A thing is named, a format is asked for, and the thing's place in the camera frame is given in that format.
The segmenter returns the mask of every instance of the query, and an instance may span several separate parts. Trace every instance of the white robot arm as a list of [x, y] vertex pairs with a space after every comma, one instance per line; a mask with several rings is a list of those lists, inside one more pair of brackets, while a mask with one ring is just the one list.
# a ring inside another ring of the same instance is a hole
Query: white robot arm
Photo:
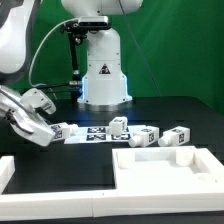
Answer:
[[31, 30], [40, 0], [0, 0], [0, 84], [18, 81], [29, 69]]
[[[102, 15], [136, 11], [143, 0], [62, 0], [66, 10], [78, 18], [76, 26], [88, 29], [88, 72], [83, 78], [84, 92], [80, 105], [97, 110], [110, 110], [131, 100], [127, 95], [126, 77], [121, 72], [120, 37], [113, 30], [92, 32], [91, 26], [99, 21], [107, 23]], [[0, 0], [0, 119], [8, 120], [17, 134], [36, 144], [47, 146], [60, 140], [60, 125], [48, 125], [39, 115], [41, 108], [51, 114], [55, 111], [52, 101], [37, 89], [22, 96], [3, 86], [16, 82], [29, 69], [31, 59], [31, 28], [41, 0]], [[72, 127], [68, 135], [74, 134]]]

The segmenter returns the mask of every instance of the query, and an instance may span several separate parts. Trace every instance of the white block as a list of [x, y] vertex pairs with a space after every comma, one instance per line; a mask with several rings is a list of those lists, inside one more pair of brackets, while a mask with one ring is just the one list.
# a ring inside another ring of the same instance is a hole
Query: white block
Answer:
[[14, 157], [3, 156], [0, 159], [0, 194], [4, 191], [14, 172]]
[[79, 128], [76, 124], [69, 125], [66, 122], [52, 124], [49, 127], [55, 132], [55, 136], [52, 141], [67, 139], [75, 135]]
[[131, 147], [146, 147], [159, 139], [159, 128], [147, 126], [146, 128], [135, 131], [133, 137], [129, 140]]
[[109, 123], [109, 132], [111, 135], [119, 136], [127, 129], [128, 119], [126, 117], [115, 117]]
[[163, 136], [158, 140], [161, 147], [179, 146], [190, 141], [190, 129], [178, 126], [163, 132]]

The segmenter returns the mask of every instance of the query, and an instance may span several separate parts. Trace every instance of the black table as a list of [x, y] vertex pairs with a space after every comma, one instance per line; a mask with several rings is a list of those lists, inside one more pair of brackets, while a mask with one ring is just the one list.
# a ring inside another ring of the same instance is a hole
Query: black table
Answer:
[[[162, 132], [176, 126], [191, 129], [187, 145], [208, 148], [224, 161], [224, 117], [196, 98], [135, 98], [130, 108], [116, 112], [93, 112], [77, 108], [69, 100], [55, 102], [57, 111], [46, 117], [52, 123], [75, 123], [80, 127], [108, 126], [117, 116], [126, 116], [128, 125], [150, 125]], [[44, 148], [17, 136], [1, 124], [0, 155], [14, 155], [16, 172], [4, 194], [113, 189], [112, 148], [127, 143], [52, 143]], [[224, 223], [224, 212], [117, 216], [9, 223]]]

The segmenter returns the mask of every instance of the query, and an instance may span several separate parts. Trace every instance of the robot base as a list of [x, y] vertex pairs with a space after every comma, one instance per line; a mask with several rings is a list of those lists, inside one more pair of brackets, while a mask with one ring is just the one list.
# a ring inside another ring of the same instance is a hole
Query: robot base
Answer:
[[122, 110], [125, 108], [130, 108], [132, 105], [132, 99], [129, 101], [125, 101], [123, 103], [119, 103], [116, 105], [93, 105], [93, 104], [89, 104], [89, 103], [78, 103], [78, 107], [80, 109], [85, 109], [85, 110], [91, 110], [91, 111], [105, 111], [105, 112], [109, 112], [109, 111], [118, 111], [118, 110]]

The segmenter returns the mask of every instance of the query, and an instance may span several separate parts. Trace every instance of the white plastic tray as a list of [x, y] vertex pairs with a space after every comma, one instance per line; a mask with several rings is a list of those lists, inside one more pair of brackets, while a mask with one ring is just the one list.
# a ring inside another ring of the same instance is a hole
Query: white plastic tray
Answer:
[[207, 149], [114, 149], [113, 166], [114, 190], [1, 195], [0, 220], [224, 210], [224, 167]]

